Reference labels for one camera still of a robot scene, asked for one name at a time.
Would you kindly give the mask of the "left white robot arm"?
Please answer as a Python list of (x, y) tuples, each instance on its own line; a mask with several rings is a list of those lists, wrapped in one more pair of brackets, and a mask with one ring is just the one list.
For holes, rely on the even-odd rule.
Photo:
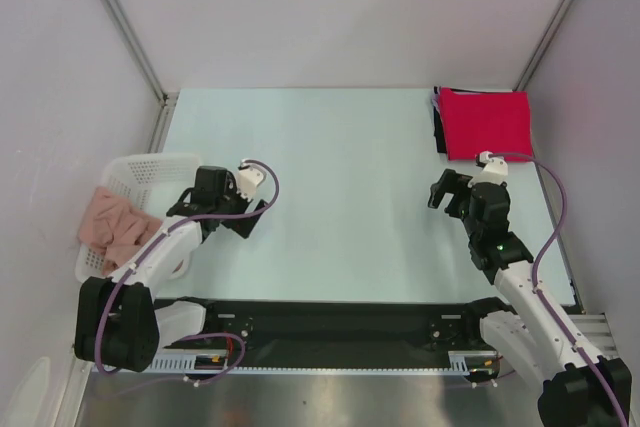
[(194, 182), (166, 212), (159, 230), (132, 259), (105, 278), (80, 288), (74, 352), (103, 375), (142, 372), (159, 349), (194, 341), (207, 347), (221, 323), (203, 305), (188, 300), (158, 308), (165, 282), (218, 227), (246, 238), (272, 201), (255, 199), (265, 180), (278, 179), (267, 164), (243, 160), (236, 171), (201, 166)]

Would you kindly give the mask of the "pink printed t shirt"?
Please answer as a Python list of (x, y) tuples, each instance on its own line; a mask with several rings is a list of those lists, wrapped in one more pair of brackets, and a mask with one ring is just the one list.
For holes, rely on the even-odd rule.
[(161, 225), (161, 219), (100, 186), (84, 212), (78, 239), (103, 257), (101, 274), (108, 276), (131, 260)]

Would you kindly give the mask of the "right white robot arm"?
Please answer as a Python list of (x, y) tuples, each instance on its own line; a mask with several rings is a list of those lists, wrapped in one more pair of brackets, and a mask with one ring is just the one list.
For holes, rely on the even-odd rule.
[(543, 425), (629, 425), (630, 370), (622, 359), (606, 358), (545, 291), (533, 256), (509, 229), (505, 181), (446, 169), (430, 188), (429, 207), (446, 195), (445, 212), (463, 223), (473, 264), (508, 302), (464, 319), (463, 340), (473, 348), (489, 344), (537, 391)]

